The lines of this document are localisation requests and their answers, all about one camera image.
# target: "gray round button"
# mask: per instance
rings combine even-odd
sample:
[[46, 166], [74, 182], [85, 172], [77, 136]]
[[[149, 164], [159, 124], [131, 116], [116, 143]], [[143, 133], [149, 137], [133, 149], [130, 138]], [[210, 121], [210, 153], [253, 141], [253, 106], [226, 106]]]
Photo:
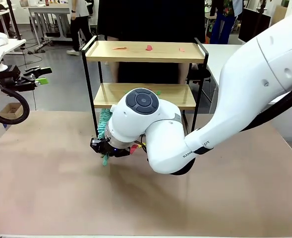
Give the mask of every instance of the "gray round button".
[[143, 107], [147, 107], [151, 104], [151, 98], [149, 95], [141, 93], [136, 98], [137, 103]]

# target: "black pants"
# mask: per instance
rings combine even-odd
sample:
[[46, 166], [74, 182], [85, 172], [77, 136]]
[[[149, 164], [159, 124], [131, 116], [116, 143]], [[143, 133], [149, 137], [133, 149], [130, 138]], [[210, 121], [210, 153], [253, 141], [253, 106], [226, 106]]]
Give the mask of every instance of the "black pants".
[[72, 35], [72, 42], [73, 42], [73, 49], [79, 51], [80, 43], [78, 41], [78, 31], [81, 29], [84, 36], [86, 43], [92, 38], [92, 33], [90, 31], [90, 26], [88, 25], [88, 16], [80, 16], [77, 17], [75, 20], [71, 20], [71, 35]]

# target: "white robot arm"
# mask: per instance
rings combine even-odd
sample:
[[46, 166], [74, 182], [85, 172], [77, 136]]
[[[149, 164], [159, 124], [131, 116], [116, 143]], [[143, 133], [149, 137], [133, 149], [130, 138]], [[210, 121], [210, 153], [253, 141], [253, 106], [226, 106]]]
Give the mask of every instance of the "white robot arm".
[[269, 102], [292, 90], [290, 36], [292, 16], [250, 40], [228, 60], [221, 71], [215, 114], [203, 128], [185, 137], [176, 105], [148, 89], [134, 89], [111, 109], [105, 133], [108, 144], [124, 149], [145, 133], [151, 168], [162, 174], [182, 174], [178, 172], [191, 168], [197, 155], [242, 131]]

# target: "cardboard box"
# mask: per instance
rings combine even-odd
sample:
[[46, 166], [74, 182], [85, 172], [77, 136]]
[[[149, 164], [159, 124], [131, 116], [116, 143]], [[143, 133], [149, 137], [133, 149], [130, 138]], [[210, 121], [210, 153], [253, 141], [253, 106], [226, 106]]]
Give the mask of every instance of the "cardboard box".
[[0, 116], [6, 119], [17, 119], [23, 113], [21, 103], [9, 103], [0, 112]]

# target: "standing person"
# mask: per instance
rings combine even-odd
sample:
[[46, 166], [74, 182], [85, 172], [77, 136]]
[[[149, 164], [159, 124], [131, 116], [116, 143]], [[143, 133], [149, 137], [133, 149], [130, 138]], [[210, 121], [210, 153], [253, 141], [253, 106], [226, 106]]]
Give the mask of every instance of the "standing person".
[[86, 42], [92, 38], [92, 33], [88, 24], [88, 9], [85, 0], [69, 0], [69, 8], [71, 14], [71, 35], [73, 42], [73, 49], [66, 51], [68, 55], [80, 55], [80, 43], [78, 40], [78, 31], [81, 29]]

